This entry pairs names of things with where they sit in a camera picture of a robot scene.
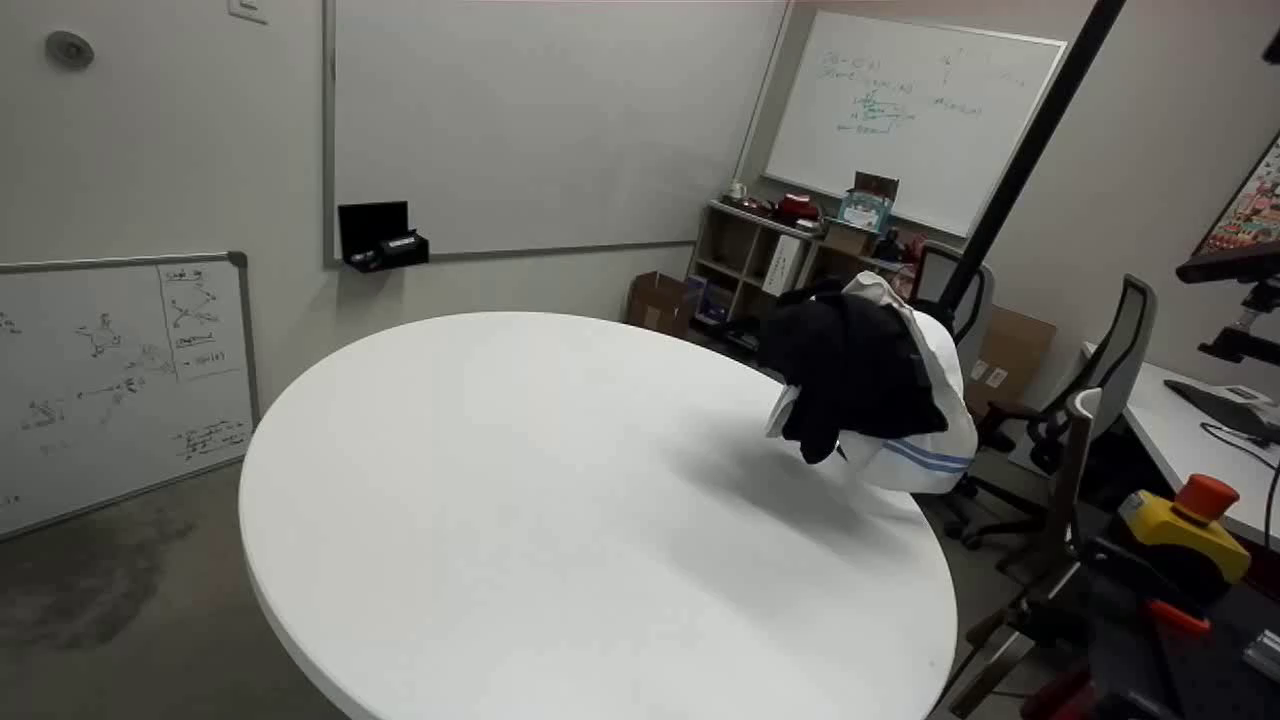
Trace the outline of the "black marker tray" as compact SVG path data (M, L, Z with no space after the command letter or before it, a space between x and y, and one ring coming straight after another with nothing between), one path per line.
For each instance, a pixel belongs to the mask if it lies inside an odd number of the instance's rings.
M336 220L339 258L356 273L386 273L431 258L431 243L407 223L404 200L343 204Z

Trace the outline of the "black cloth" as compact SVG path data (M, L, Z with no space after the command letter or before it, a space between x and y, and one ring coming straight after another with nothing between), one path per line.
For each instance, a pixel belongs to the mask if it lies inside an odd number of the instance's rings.
M769 312L760 352L793 388L778 437L806 463L829 461L843 431L901 440L946 427L902 314L885 303L833 289L788 294Z

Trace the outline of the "brown cardboard box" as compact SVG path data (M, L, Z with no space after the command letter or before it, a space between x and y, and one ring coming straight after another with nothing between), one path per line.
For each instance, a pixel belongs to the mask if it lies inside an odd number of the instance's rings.
M688 332L688 282L665 273L638 273L629 289L622 318L634 327L684 334Z

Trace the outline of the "small leaning whiteboard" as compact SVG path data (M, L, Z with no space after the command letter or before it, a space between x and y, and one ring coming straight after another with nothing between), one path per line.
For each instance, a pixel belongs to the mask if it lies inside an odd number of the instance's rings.
M0 266L0 535L246 452L246 254Z

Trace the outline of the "whiteboard with green writing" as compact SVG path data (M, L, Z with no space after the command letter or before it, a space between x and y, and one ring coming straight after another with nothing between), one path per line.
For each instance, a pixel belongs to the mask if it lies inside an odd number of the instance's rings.
M886 176L901 220L970 236L1058 65L1046 37L821 13L762 173L822 194Z

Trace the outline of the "grey office chair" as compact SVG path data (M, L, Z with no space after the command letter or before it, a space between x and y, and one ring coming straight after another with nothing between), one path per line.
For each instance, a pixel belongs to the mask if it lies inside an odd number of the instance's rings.
M1086 437L1100 437L1125 417L1150 325L1156 292L1149 280L1127 277L1106 332L1083 352L1083 365L1045 407L989 404L980 417L980 452L959 481L959 495L997 495L1014 509L1014 521L976 523L970 514L959 514L946 526L953 540L976 548L989 535L1034 532L1046 521L1058 471L1068 466L1072 419L1086 417Z

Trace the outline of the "yellow emergency stop button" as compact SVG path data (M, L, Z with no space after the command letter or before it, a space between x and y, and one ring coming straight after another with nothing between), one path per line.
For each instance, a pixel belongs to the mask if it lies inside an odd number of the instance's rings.
M1192 471L1174 495L1130 492L1120 521L1143 548L1184 548L1234 583L1251 568L1251 553L1225 526L1225 511L1239 499L1232 485Z

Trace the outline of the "cardboard sheet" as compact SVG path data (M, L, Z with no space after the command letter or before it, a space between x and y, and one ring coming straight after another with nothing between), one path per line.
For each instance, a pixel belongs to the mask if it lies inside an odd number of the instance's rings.
M1053 334L1057 327L1046 318L993 306L976 358L967 365L967 407L984 417L989 404L1019 404L1045 368Z

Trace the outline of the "computer monitor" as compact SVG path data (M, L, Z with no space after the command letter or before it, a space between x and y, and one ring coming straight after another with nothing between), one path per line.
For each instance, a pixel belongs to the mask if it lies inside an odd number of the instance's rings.
M1174 266L1184 282L1266 280L1280 273L1280 130Z

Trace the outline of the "white cloth with blue stripes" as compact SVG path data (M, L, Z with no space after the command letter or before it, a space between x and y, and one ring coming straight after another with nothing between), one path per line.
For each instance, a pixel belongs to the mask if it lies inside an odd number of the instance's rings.
M837 463L881 492L944 495L976 461L976 419L953 332L885 277L783 294L762 314L778 376L769 431L805 463Z

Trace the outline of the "white desk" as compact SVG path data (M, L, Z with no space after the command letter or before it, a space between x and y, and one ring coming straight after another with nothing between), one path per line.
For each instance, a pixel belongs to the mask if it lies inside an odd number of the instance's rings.
M1125 419L1173 487L1208 471L1239 492L1225 514L1239 540L1271 543L1280 535L1280 499L1266 495L1280 449L1260 449L1179 401L1158 365L1138 368Z

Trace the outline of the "round wall sensor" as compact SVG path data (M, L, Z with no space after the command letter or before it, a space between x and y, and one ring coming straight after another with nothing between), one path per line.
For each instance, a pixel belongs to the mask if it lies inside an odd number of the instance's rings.
M97 49L85 30L55 29L44 37L44 56L62 73L85 73L97 65Z

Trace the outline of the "wooden shelf unit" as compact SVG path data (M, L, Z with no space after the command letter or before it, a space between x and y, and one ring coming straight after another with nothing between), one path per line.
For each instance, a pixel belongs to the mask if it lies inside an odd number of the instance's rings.
M688 263L690 327L748 345L769 306L794 289L843 282L881 273L911 292L919 243L867 236L843 223L778 223L711 200Z

